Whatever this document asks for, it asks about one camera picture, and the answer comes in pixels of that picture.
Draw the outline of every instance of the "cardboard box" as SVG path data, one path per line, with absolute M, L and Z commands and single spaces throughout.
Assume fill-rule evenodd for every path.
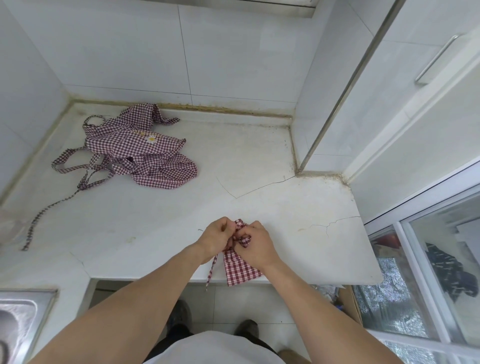
M 340 288 L 338 290 L 338 304 L 343 305 L 343 312 L 345 312 L 348 316 L 353 318 L 355 322 L 359 323 L 363 326 L 361 320 L 361 313 L 360 308 L 357 303 L 357 299 L 353 294 L 352 286 L 344 286 L 345 288 Z

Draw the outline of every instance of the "checkered apron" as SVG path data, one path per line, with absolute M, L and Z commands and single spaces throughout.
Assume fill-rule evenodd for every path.
M 89 124 L 91 118 L 101 118 L 101 125 Z M 138 104 L 121 112 L 109 120 L 101 115 L 88 117 L 83 124 L 86 134 L 85 145 L 76 149 L 67 149 L 52 162 L 52 168 L 59 173 L 85 169 L 85 175 L 77 185 L 77 191 L 71 196 L 57 201 L 33 219 L 28 229 L 26 244 L 22 250 L 28 250 L 33 232 L 45 212 L 60 202 L 70 200 L 80 191 L 98 186 L 115 174 L 129 174 L 142 186 L 173 189 L 180 187 L 197 176 L 197 166 L 179 153 L 186 140 L 151 132 L 153 123 L 172 125 L 178 118 L 162 118 L 156 104 Z M 88 150 L 93 153 L 88 164 L 64 167 L 65 162 L 76 152 Z M 108 171 L 102 180 L 89 183 L 98 171 Z
M 245 224 L 242 219 L 235 220 L 235 231 L 248 226 Z M 236 243 L 239 243 L 241 246 L 246 248 L 248 244 L 250 244 L 250 236 L 241 237 L 240 239 L 236 240 Z M 208 273 L 207 278 L 207 287 L 212 279 L 213 274 L 213 266 L 218 259 L 218 255 L 213 258 L 212 267 L 210 268 L 210 273 Z M 240 256 L 230 248 L 223 252 L 223 262 L 225 264 L 225 273 L 227 274 L 227 285 L 234 286 L 236 284 L 240 284 L 243 282 L 247 282 L 249 280 L 258 278 L 262 275 L 261 271 L 258 269 L 253 268 L 247 262 L 245 262 Z

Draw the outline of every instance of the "gray sneaker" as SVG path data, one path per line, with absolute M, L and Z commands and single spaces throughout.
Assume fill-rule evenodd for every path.
M 184 300 L 178 300 L 175 306 L 173 306 L 173 310 L 167 320 L 167 332 L 178 324 L 183 324 L 188 330 L 192 330 L 192 313 Z
M 253 335 L 257 339 L 260 336 L 258 330 L 258 324 L 253 320 L 245 320 L 243 321 L 238 327 L 235 329 L 233 335 L 235 336 L 242 336 L 243 332 L 248 332 L 249 334 Z

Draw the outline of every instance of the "stainless steel sink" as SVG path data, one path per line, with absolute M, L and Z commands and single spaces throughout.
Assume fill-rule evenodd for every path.
M 0 290 L 0 364 L 26 361 L 56 290 Z

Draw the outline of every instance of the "daisy embroidery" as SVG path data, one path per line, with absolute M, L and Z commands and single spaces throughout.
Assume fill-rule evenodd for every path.
M 157 142 L 155 135 L 149 135 L 148 137 L 146 137 L 146 140 L 149 144 L 155 144 Z

